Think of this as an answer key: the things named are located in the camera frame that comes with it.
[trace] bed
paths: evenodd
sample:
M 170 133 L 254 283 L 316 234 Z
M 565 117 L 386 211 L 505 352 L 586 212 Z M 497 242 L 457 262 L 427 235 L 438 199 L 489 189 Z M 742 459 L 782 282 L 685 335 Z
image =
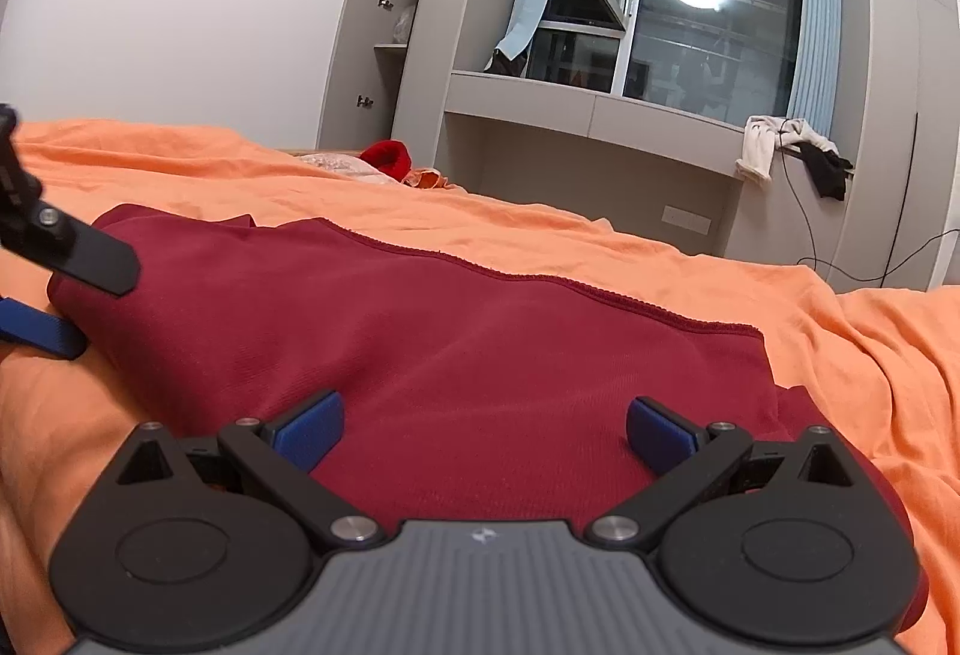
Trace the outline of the bed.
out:
M 501 273 L 563 276 L 691 319 L 754 326 L 776 384 L 814 402 L 899 492 L 928 574 L 925 613 L 899 640 L 959 652 L 960 289 L 835 295 L 808 268 L 687 257 L 536 205 L 371 185 L 223 129 L 67 121 L 16 135 L 46 199 L 88 222 L 118 204 L 260 226 L 323 216 L 386 244 Z M 49 273 L 3 253 L 0 292 L 50 310 Z M 71 642 L 45 567 L 85 491 L 139 420 L 97 348 L 78 362 L 6 345 L 0 362 L 0 614 L 21 655 Z

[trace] red cloth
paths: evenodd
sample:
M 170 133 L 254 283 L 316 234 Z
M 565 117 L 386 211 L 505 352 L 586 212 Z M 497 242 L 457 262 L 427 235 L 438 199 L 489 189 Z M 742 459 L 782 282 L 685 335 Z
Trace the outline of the red cloth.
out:
M 174 433 L 212 434 L 337 389 L 346 433 L 313 476 L 390 529 L 407 518 L 582 528 L 652 480 L 624 433 L 641 394 L 757 439 L 824 423 L 803 387 L 774 384 L 752 327 L 323 219 L 257 228 L 123 205 L 96 226 L 136 249 L 136 290 L 117 300 L 54 276 L 49 295 L 149 413 Z
M 380 140 L 361 153 L 360 158 L 395 181 L 404 180 L 414 166 L 407 146 L 400 140 Z

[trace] plastic bag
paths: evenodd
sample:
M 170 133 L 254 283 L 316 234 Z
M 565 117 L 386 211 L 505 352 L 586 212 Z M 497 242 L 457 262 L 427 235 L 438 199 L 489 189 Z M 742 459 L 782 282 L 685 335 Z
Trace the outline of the plastic bag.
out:
M 394 42 L 406 44 L 410 42 L 410 30 L 414 25 L 414 15 L 416 15 L 416 4 L 405 7 L 400 13 L 400 18 L 394 24 Z

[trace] hanging clothes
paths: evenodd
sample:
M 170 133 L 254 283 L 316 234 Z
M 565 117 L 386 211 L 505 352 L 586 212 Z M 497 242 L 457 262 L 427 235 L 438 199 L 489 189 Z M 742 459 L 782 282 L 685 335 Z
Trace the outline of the hanging clothes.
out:
M 800 159 L 810 173 L 810 180 L 822 198 L 840 199 L 847 195 L 847 170 L 853 165 L 833 151 L 824 151 L 813 143 L 797 143 Z
M 743 129 L 743 154 L 736 160 L 736 172 L 766 186 L 770 183 L 774 149 L 803 142 L 822 151 L 838 153 L 837 146 L 814 131 L 804 119 L 750 116 Z

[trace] white cloth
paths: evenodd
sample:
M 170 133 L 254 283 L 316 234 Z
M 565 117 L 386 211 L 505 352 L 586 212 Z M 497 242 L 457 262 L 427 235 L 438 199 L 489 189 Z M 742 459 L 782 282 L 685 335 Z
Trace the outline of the white cloth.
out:
M 736 172 L 766 186 L 770 183 L 774 148 L 797 145 L 804 140 L 822 151 L 839 153 L 836 145 L 814 132 L 804 119 L 750 116 L 743 130 L 743 156 L 736 160 Z

